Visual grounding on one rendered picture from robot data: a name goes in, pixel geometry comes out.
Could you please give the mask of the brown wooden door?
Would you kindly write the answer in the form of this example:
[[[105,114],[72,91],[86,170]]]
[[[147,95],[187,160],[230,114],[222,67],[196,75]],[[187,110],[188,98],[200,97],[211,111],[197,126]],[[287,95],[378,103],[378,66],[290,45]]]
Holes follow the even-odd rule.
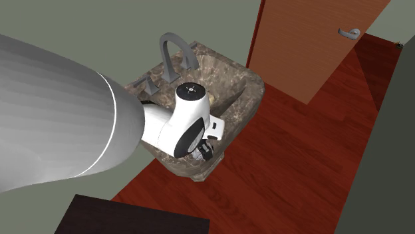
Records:
[[[391,0],[262,0],[249,68],[307,104]]]

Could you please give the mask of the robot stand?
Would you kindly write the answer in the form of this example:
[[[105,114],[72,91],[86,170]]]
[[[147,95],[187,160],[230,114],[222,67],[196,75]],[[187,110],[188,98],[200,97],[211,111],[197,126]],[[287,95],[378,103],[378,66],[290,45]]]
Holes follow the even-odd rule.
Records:
[[[54,234],[209,234],[209,219],[76,194]]]

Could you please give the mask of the brown marble sink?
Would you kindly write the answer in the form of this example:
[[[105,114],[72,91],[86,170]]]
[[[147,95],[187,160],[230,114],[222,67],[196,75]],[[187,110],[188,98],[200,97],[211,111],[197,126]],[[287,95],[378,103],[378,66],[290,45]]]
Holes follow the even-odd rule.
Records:
[[[225,149],[254,117],[263,98],[265,85],[261,77],[252,70],[197,41],[194,42],[198,44],[192,49],[200,64],[197,70],[184,70],[180,66],[183,55],[179,51],[170,57],[175,71],[180,75],[179,79],[173,83],[162,79],[164,65],[160,63],[143,74],[151,76],[154,84],[160,89],[157,93],[150,96],[144,91],[144,84],[134,88],[132,82],[124,88],[139,100],[151,101],[170,111],[175,106],[175,89],[183,82],[199,83],[206,88],[207,93],[215,96],[215,102],[210,105],[210,114],[222,119],[225,126],[220,141],[207,141],[213,146],[211,160],[195,160],[193,156],[176,159],[150,144],[141,143],[167,170],[197,182],[204,181],[215,169],[224,158]]]

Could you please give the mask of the grey arched faucet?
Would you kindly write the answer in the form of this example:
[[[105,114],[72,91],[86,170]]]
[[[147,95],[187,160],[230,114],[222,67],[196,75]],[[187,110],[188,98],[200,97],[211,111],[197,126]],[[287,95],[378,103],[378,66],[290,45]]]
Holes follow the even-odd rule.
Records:
[[[160,52],[162,55],[163,65],[164,65],[164,73],[162,75],[162,78],[172,83],[176,79],[180,77],[180,75],[174,70],[170,54],[168,50],[168,41],[174,43],[177,45],[183,52],[183,60],[181,63],[181,67],[188,70],[193,69],[196,70],[200,67],[200,64],[196,58],[196,55],[194,54],[192,47],[183,40],[180,36],[178,36],[175,33],[165,33],[160,37],[159,40],[159,46],[160,46]]]

